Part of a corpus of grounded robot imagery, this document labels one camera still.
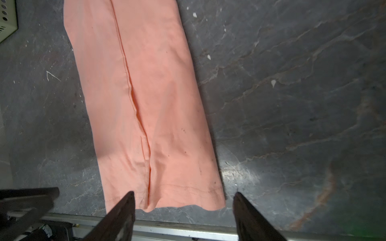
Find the white paint speck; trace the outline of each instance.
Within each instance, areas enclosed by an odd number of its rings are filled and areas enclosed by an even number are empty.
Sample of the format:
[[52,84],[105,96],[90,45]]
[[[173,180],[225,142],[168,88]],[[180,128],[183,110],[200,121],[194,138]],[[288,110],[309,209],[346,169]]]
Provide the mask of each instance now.
[[46,75],[47,75],[47,80],[48,80],[48,82],[49,82],[48,74],[50,74],[52,77],[54,77],[55,79],[57,79],[57,80],[59,80],[60,82],[62,82],[62,81],[61,81],[60,79],[58,79],[55,75],[51,74],[50,72],[48,72],[48,71],[46,70]]
[[275,79],[271,80],[272,88],[275,88],[275,84],[276,84],[276,80]]

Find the stitching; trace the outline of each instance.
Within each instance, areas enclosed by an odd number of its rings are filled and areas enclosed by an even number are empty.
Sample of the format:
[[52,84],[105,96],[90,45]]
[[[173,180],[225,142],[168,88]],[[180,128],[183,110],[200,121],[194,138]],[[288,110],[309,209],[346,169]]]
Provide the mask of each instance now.
[[209,190],[209,191],[202,191],[200,189],[197,189],[197,188],[194,188],[194,187],[184,187],[184,186],[178,186],[178,185],[173,185],[173,184],[162,184],[162,185],[159,185],[160,187],[162,186],[174,186],[174,187],[182,187],[182,188],[190,188],[190,189],[194,189],[194,190],[197,190],[197,191],[200,191],[200,192],[213,192],[215,190],[219,190],[219,189],[222,189],[222,186],[221,187],[218,187],[218,188],[214,188],[212,190]]
[[175,190],[175,189],[165,189],[165,188],[162,189],[162,190],[169,190],[169,191],[178,192],[178,193],[189,193],[189,194],[193,194],[193,195],[199,196],[199,197],[204,198],[204,199],[212,198],[212,196],[210,196],[210,197],[203,197],[203,196],[201,196],[201,195],[199,195],[199,194],[197,194],[195,192],[185,192],[185,191],[178,191],[178,190]]

